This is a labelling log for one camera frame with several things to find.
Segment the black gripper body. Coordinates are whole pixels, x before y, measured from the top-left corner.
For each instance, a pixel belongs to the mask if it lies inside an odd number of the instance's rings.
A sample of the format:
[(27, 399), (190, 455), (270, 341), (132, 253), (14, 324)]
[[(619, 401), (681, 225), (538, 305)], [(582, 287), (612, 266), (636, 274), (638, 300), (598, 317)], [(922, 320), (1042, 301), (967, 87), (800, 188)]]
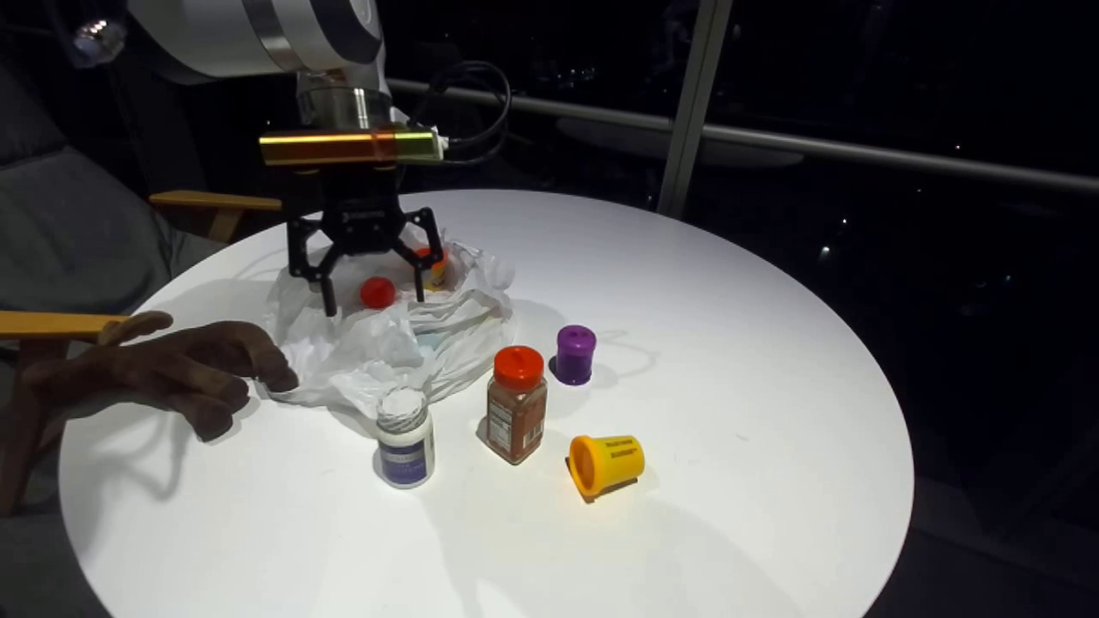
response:
[(436, 217), (429, 210), (405, 210), (399, 185), (399, 164), (314, 168), (285, 198), (289, 246), (306, 250), (323, 235), (340, 253), (405, 250), (409, 228), (440, 245)]

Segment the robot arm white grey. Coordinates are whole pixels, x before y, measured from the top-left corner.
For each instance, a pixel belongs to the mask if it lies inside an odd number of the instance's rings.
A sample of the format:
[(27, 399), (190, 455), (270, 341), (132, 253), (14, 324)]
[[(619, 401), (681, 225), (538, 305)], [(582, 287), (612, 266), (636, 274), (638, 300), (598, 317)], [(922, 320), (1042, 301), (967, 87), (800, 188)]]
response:
[(399, 172), (451, 142), (392, 103), (378, 0), (46, 0), (46, 21), (75, 68), (137, 50), (178, 84), (294, 76), (301, 123), (257, 142), (269, 168), (314, 176), (281, 198), (289, 271), (335, 312), (340, 259), (399, 253), (425, 300), (443, 245), (429, 210), (399, 205)]

